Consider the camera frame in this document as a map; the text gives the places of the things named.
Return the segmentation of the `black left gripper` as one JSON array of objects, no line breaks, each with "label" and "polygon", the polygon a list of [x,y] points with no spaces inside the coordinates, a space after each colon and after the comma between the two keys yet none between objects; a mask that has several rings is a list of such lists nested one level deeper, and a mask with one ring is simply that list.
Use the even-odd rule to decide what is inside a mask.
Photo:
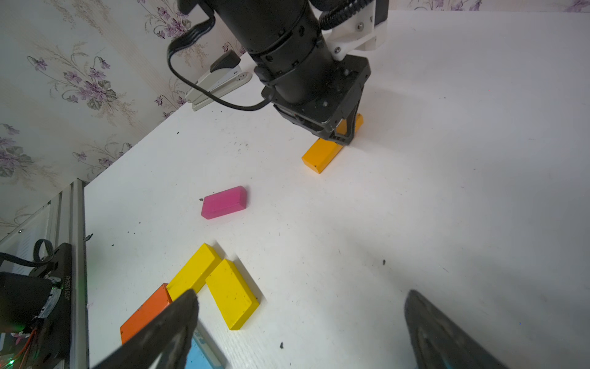
[{"label": "black left gripper", "polygon": [[355,137],[356,114],[370,74],[367,58],[348,55],[336,63],[327,90],[313,93],[303,104],[286,101],[271,87],[265,87],[262,96],[290,123],[326,141],[349,145]]}]

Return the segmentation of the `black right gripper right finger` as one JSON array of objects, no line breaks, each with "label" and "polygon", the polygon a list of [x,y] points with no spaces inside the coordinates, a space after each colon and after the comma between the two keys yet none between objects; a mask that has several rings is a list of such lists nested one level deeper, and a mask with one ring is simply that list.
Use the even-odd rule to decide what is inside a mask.
[{"label": "black right gripper right finger", "polygon": [[418,368],[505,367],[416,290],[407,295],[404,317]]}]

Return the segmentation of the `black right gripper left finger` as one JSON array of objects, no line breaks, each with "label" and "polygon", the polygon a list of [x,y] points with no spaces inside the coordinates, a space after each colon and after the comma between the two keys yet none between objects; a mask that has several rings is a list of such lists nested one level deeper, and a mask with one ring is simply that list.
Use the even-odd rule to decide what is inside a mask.
[{"label": "black right gripper left finger", "polygon": [[198,314],[198,296],[188,290],[95,367],[184,368]]}]

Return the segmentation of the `orange-yellow wooden block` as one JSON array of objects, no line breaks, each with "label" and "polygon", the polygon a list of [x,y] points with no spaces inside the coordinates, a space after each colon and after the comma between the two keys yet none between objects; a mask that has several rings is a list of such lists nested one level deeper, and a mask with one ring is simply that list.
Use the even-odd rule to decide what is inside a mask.
[{"label": "orange-yellow wooden block", "polygon": [[[364,118],[361,114],[356,114],[355,133],[364,124]],[[336,128],[336,133],[340,135],[347,134],[347,121],[342,120]],[[321,174],[326,167],[336,158],[344,146],[336,142],[326,141],[319,138],[303,155],[303,163],[312,171]]]}]

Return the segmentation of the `magenta wooden block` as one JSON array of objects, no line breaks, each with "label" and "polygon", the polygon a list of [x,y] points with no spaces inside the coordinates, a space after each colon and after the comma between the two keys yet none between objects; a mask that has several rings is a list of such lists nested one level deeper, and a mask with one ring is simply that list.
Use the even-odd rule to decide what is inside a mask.
[{"label": "magenta wooden block", "polygon": [[247,190],[243,186],[238,186],[205,197],[201,216],[211,220],[242,211],[246,207]]}]

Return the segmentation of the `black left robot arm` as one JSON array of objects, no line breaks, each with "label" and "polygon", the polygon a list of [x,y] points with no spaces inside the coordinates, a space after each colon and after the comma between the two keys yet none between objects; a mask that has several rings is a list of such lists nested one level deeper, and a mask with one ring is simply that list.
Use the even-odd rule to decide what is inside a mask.
[{"label": "black left robot arm", "polygon": [[182,14],[199,7],[207,20],[171,42],[167,59],[195,44],[221,18],[254,60],[254,72],[264,85],[263,101],[235,105],[181,74],[178,79],[230,109],[254,112],[272,105],[287,121],[316,137],[349,145],[370,63],[357,55],[337,61],[311,6],[310,1],[179,1]]}]

